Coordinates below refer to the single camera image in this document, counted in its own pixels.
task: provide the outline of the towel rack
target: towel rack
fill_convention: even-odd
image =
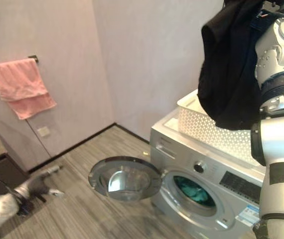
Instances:
[[[28,58],[33,58],[36,61],[36,63],[39,62],[38,57],[36,55],[28,56]]]

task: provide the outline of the control knob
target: control knob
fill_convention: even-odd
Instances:
[[[198,173],[203,173],[206,169],[206,165],[203,162],[196,162],[194,164],[194,170]]]

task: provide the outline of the black cloth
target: black cloth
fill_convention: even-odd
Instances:
[[[263,34],[250,26],[262,0],[229,0],[202,28],[205,60],[198,97],[216,126],[250,129],[259,120],[261,91],[254,76],[255,44]]]

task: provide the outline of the electrical outlet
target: electrical outlet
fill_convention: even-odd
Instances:
[[[37,131],[38,131],[38,134],[39,134],[41,137],[45,137],[45,136],[47,136],[47,135],[50,134],[50,130],[48,129],[47,126],[42,127],[42,128],[39,128],[39,129],[37,129]]]

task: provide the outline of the front-loading washing machine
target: front-loading washing machine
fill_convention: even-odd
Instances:
[[[152,127],[150,162],[107,158],[91,169],[90,185],[124,202],[151,197],[197,239],[237,239],[259,220],[265,169],[179,133],[177,115],[175,110]]]

